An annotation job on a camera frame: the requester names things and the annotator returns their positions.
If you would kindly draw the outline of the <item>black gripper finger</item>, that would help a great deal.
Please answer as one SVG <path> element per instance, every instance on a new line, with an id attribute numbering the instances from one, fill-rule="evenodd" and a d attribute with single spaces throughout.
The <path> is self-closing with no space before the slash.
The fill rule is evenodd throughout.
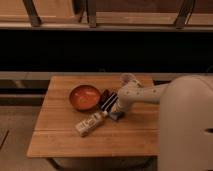
<path id="1" fill-rule="evenodd" d="M 108 109 L 109 105 L 116 99 L 117 93 L 113 92 L 109 98 L 105 101 L 105 103 L 102 105 L 102 111 L 105 111 Z"/>
<path id="2" fill-rule="evenodd" d="M 106 89 L 100 96 L 99 105 L 102 106 L 109 97 L 109 90 Z"/>

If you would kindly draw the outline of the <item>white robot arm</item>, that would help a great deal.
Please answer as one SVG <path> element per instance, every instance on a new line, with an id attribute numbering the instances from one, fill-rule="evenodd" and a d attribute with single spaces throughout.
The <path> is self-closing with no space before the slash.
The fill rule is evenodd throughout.
<path id="1" fill-rule="evenodd" d="M 124 73 L 120 76 L 122 87 L 113 93 L 101 106 L 102 111 L 111 110 L 114 97 L 117 98 L 115 110 L 127 112 L 135 102 L 159 103 L 168 84 L 145 87 L 135 75 Z"/>

